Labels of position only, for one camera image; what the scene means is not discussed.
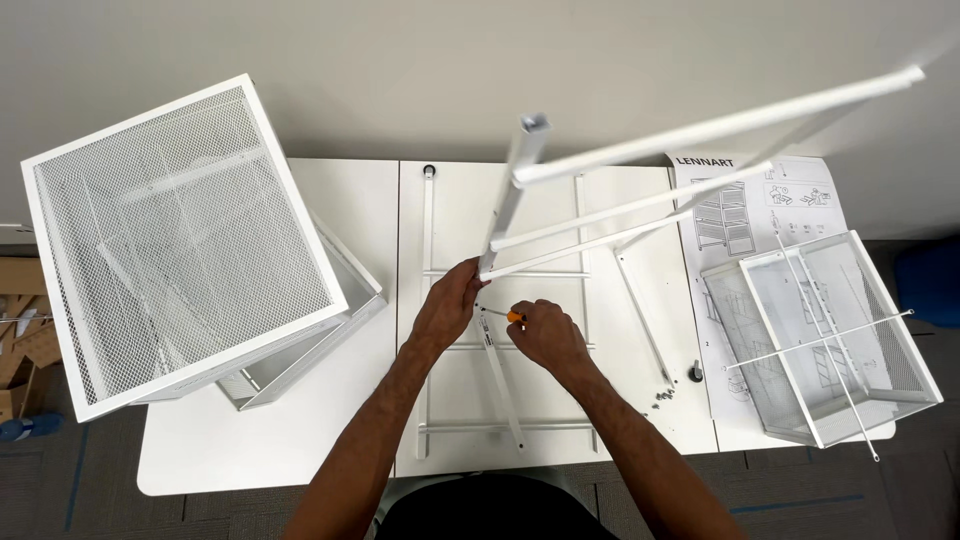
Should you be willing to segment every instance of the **blue object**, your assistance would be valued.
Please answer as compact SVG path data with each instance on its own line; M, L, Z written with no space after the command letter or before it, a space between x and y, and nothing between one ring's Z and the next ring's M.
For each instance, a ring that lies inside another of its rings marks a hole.
M63 415L47 412L30 418L14 418L0 424L0 441L18 441L27 437L49 435L63 425Z
M901 253L894 274L900 306L914 319L960 328L960 236Z

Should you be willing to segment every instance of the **person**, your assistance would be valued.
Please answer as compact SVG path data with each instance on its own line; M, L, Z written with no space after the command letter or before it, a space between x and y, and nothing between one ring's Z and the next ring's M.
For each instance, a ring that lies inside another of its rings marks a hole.
M378 512L400 435L427 373L467 328L477 293L486 285L476 278L477 260L456 265L430 289L387 375L307 486L285 540L362 538L374 514L380 539L613 538L562 487L510 471L423 481L385 515ZM511 310L525 313L527 322L525 327L514 322L507 334L583 407L658 538L744 537L680 454L616 393L590 359L569 315L545 300L519 302Z

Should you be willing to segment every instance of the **gray wall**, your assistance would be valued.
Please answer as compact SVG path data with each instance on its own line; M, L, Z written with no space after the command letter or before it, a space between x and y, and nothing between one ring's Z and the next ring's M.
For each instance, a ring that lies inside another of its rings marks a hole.
M956 0L0 2L0 222L30 220L20 160L243 72L288 156L498 161L520 112L557 156L929 61L960 21ZM960 54L925 69L795 152L867 238L960 229Z

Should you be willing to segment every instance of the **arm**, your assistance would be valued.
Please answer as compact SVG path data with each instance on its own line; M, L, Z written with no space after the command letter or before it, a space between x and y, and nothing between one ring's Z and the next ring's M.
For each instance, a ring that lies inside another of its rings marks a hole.
M396 447L430 368L467 328L477 258L430 288L394 365L340 434L284 531L285 540L362 538L387 484Z
M584 408L655 536L746 537L680 454L600 373L569 315L545 300L512 310L528 322L526 329L514 322L507 334Z

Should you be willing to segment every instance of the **hand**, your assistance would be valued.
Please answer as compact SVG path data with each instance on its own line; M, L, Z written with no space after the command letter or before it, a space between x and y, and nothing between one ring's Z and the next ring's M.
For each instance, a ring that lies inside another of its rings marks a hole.
M407 343L422 347L432 361L467 329L477 292L490 283L476 278L479 259L468 258L434 283L417 314Z
M587 353L587 343L573 319L560 306L546 300L517 302L511 311L527 316L526 327L515 321L507 335L528 358L542 366L561 385L583 376L599 375Z

